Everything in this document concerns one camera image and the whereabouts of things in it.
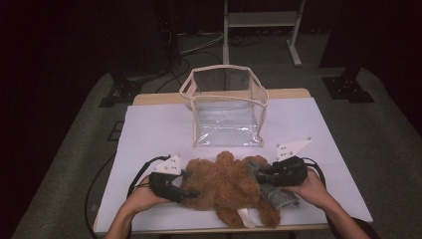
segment cable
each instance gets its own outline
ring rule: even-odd
[[[252,37],[245,37],[242,35],[235,35],[230,37],[229,45],[232,47],[249,47],[255,44],[258,44],[261,42],[261,38],[259,36],[255,36],[257,40],[252,39]]]
[[[153,81],[153,80],[157,80],[157,79],[160,79],[160,78],[163,78],[165,75],[167,75],[168,74],[168,70],[165,70],[165,71],[162,71],[162,72],[160,72],[160,73],[157,73],[155,76],[152,76],[152,77],[150,77],[150,78],[141,78],[141,79],[139,79],[139,80],[130,80],[130,79],[128,79],[128,81],[130,82],[130,83],[141,83],[141,84],[143,84],[143,83],[145,83],[145,82],[150,82],[150,81]],[[124,75],[127,77],[127,78],[130,78],[131,77],[131,75],[130,74],[127,74],[127,73],[124,73]]]
[[[219,35],[220,35],[220,36],[219,36],[219,37],[217,37],[216,39],[211,40],[210,42],[207,42],[207,43],[205,43],[205,44],[203,44],[203,45],[201,45],[201,46],[199,46],[199,47],[196,47],[196,48],[193,48],[193,49],[190,49],[190,50],[186,50],[186,51],[181,51],[181,52],[180,52],[180,55],[186,55],[186,54],[189,54],[189,53],[192,53],[192,52],[195,52],[195,51],[198,51],[198,50],[201,50],[201,49],[207,48],[207,47],[209,47],[209,46],[212,46],[212,45],[213,45],[213,44],[215,44],[215,43],[218,43],[218,42],[219,42],[219,41],[221,41],[221,40],[223,39],[223,37],[224,37],[224,35],[223,35],[222,33],[220,33]]]
[[[187,68],[186,68],[186,70],[185,71],[183,71],[183,73],[182,74],[180,74],[179,76],[174,76],[173,75],[173,78],[171,78],[170,80],[168,80],[168,81],[166,81],[165,83],[163,83],[156,91],[155,91],[155,93],[156,94],[158,94],[159,93],[159,91],[165,86],[165,85],[167,85],[168,83],[170,83],[170,82],[172,82],[172,81],[174,81],[174,80],[177,80],[177,81],[179,81],[179,77],[181,77],[181,76],[183,76],[189,69],[190,69],[190,63],[188,62],[188,61],[186,61],[185,59],[180,59],[181,61],[183,61],[183,62],[185,62],[186,64],[187,64]]]
[[[313,167],[316,170],[316,172],[317,172],[317,174],[319,176],[320,181],[322,182],[323,186],[326,187],[325,176],[323,176],[322,169],[320,169],[319,165],[313,159],[311,159],[311,158],[302,157],[302,159],[303,160],[309,160],[309,161],[313,162],[313,163],[305,163],[305,165],[306,166]]]
[[[213,56],[214,58],[217,59],[219,65],[223,64],[223,62],[221,61],[221,59],[217,55],[212,54],[210,52],[192,52],[192,53],[186,54],[185,56],[191,56],[191,55],[194,55],[194,54],[208,54],[208,55],[211,55],[211,56]]]
[[[130,196],[130,194],[132,193],[132,191],[134,190],[134,188],[136,187],[137,182],[139,181],[140,177],[143,175],[143,173],[149,168],[149,166],[157,161],[157,160],[167,160],[168,158],[170,158],[171,156],[158,156],[153,158],[152,160],[146,162],[143,167],[140,169],[140,171],[137,173],[136,177],[133,179],[132,183],[130,184],[129,190],[127,191],[127,197],[128,198]]]
[[[161,32],[165,32],[165,33],[167,33],[167,34],[168,34],[167,44],[170,44],[170,43],[171,43],[171,39],[172,39],[172,34],[171,34],[171,32],[170,32],[170,31],[168,31],[168,30],[164,30],[164,29],[161,29],[160,31],[161,31]]]
[[[94,186],[94,184],[96,183],[96,181],[97,181],[97,179],[99,178],[99,176],[100,176],[100,173],[102,173],[103,172],[103,170],[106,168],[106,166],[108,165],[108,163],[113,159],[113,158],[115,158],[115,154],[116,154],[116,151],[112,154],[112,156],[105,162],[105,164],[100,168],[100,170],[99,170],[99,172],[97,172],[97,175],[94,177],[94,179],[93,179],[93,181],[91,182],[91,185],[90,185],[90,187],[89,187],[89,189],[88,189],[88,192],[87,192],[87,195],[85,196],[85,206],[84,206],[84,209],[85,209],[85,212],[84,212],[84,215],[85,215],[85,223],[87,224],[87,228],[88,228],[88,230],[90,231],[90,234],[91,234],[91,236],[93,237],[93,238],[95,238],[95,239],[97,239],[98,237],[97,237],[97,235],[96,235],[96,232],[94,231],[94,229],[91,227],[91,224],[90,224],[90,220],[88,219],[88,199],[90,198],[90,194],[91,194],[91,190],[93,189],[93,186]]]
[[[140,183],[140,184],[137,184],[135,187],[136,188],[137,187],[149,187],[149,183]]]

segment clear plastic box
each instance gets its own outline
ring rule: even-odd
[[[193,69],[179,91],[193,112],[193,146],[263,146],[268,93],[247,67]]]

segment bear ear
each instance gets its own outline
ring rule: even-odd
[[[233,153],[231,153],[230,151],[222,151],[220,153],[218,153],[217,155],[217,160],[218,159],[230,159],[230,160],[234,160],[235,157],[233,156]]]
[[[262,163],[268,163],[268,162],[267,162],[267,160],[266,160],[264,157],[260,156],[260,155],[256,155],[256,156],[247,156],[247,157],[245,157],[245,158],[242,160],[242,163],[247,164],[247,163],[248,163],[248,162],[250,162],[250,161],[255,161],[255,162],[258,162],[258,163],[260,163],[260,164],[262,164]]]

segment white tag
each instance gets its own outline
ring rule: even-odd
[[[181,174],[180,156],[179,155],[171,156],[167,160],[156,165],[154,169],[152,170],[154,172],[159,172],[159,173],[164,173],[164,174],[180,175]]]
[[[255,228],[257,227],[252,221],[251,216],[249,215],[248,208],[242,208],[238,209],[239,216],[242,218],[243,225],[245,225],[248,228]]]
[[[289,142],[285,144],[277,145],[277,161],[282,161],[290,157],[295,156],[300,150],[307,146],[313,139],[308,137],[307,139]]]

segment dark background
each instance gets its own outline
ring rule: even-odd
[[[148,23],[144,27],[152,32],[139,33],[142,45],[134,49],[127,33],[136,26],[129,26],[128,11],[136,8],[127,6],[136,1],[1,1],[2,236],[14,232],[100,77],[109,72],[119,75],[126,68],[146,74],[171,68],[177,58],[174,46],[154,45],[163,42],[159,33],[153,34],[154,26],[191,34],[222,31],[223,1],[169,2],[175,7],[172,22],[168,22],[168,13],[161,12],[162,6],[157,14],[153,10],[140,14],[143,19],[139,21]],[[297,2],[233,0],[230,8],[289,10],[296,9]],[[357,62],[368,69],[422,132],[420,12],[416,0],[308,0],[301,32],[331,30],[320,66]],[[145,65],[145,59],[151,58],[154,64]]]

